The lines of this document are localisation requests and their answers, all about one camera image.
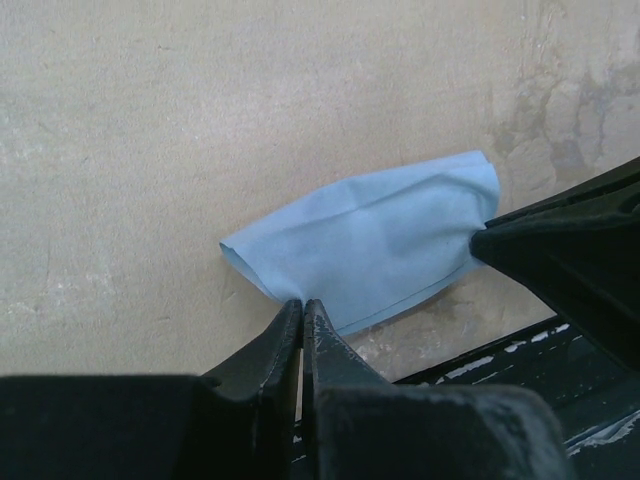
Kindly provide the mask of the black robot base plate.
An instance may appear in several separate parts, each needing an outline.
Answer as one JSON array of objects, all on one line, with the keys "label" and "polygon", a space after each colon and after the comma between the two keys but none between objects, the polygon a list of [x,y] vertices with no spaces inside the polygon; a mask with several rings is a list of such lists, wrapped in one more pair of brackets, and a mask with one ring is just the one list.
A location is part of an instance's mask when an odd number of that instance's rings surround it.
[{"label": "black robot base plate", "polygon": [[508,384],[539,394],[560,420],[570,457],[593,468],[639,465],[639,375],[619,366],[559,316],[397,385]]}]

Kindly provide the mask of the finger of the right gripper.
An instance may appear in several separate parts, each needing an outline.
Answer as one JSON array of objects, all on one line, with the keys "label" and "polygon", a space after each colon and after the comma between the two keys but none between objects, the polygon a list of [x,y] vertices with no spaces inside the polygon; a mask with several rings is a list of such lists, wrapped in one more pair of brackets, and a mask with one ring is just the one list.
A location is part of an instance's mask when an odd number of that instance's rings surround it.
[{"label": "finger of the right gripper", "polygon": [[638,369],[638,190],[538,202],[489,222],[470,248],[617,363]]},{"label": "finger of the right gripper", "polygon": [[566,207],[636,186],[639,184],[639,163],[640,158],[637,157],[550,198],[496,217],[488,221],[486,227],[497,227],[526,215]]}]

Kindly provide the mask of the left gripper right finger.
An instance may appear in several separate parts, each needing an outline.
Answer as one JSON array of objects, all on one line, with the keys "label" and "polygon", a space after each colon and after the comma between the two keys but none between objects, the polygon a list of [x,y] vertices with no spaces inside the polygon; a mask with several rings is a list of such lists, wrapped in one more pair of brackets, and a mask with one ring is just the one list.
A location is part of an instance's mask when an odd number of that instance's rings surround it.
[{"label": "left gripper right finger", "polygon": [[573,479],[549,406],[510,385],[395,385],[304,312],[302,426],[316,479]]}]

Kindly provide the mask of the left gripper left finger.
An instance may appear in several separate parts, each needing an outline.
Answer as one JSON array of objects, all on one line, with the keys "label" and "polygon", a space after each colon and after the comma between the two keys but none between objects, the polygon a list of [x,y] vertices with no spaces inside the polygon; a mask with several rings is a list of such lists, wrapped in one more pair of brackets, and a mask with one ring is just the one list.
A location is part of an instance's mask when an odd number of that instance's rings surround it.
[{"label": "left gripper left finger", "polygon": [[5,479],[285,479],[302,305],[203,375],[5,376]]}]

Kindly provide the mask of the light blue cleaning cloth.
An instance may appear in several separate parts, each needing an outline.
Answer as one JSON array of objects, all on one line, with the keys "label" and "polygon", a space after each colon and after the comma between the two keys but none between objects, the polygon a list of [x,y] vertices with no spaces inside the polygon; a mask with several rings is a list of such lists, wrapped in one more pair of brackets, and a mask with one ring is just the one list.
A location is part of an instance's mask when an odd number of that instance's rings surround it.
[{"label": "light blue cleaning cloth", "polygon": [[229,264],[269,298],[320,300],[349,335],[399,315],[474,270],[472,236],[500,199],[480,151],[353,176],[224,239]]}]

